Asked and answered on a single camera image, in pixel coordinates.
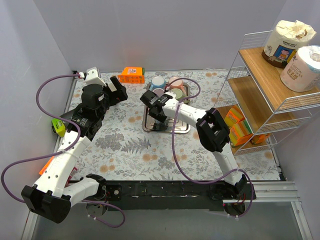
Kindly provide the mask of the purple mug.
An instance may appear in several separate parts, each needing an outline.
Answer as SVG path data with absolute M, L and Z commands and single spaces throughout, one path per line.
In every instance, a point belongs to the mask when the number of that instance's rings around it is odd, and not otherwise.
M 152 92 L 155 93 L 158 97 L 161 97 L 165 93 L 165 90 L 162 88 L 155 88 L 152 90 Z

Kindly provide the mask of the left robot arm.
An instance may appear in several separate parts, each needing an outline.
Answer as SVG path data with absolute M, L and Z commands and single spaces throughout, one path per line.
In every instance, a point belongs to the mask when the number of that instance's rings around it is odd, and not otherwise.
M 73 110 L 71 124 L 64 135 L 60 154 L 54 156 L 44 173 L 33 184 L 26 185 L 21 196 L 29 210 L 55 223 L 61 223 L 75 204 L 88 198 L 106 200 L 106 180 L 89 174 L 67 185 L 75 164 L 102 126 L 107 110 L 127 100 L 126 88 L 116 76 L 110 83 L 88 83 L 82 89 L 81 103 Z

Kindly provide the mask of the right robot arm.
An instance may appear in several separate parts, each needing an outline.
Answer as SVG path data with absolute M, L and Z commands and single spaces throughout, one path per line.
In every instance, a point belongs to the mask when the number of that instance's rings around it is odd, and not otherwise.
M 157 96 L 148 90 L 140 100 L 149 108 L 148 115 L 164 122 L 167 118 L 175 121 L 181 120 L 197 130 L 201 145 L 211 152 L 223 173 L 221 177 L 211 181 L 196 181 L 189 178 L 178 167 L 181 174 L 190 182 L 199 185 L 211 185 L 223 180 L 226 186 L 227 195 L 232 199 L 237 199 L 245 192 L 247 178 L 242 170 L 238 169 L 235 157 L 231 150 L 230 130 L 216 108 L 203 110 L 184 104 L 174 98 L 172 93 L 165 93 Z

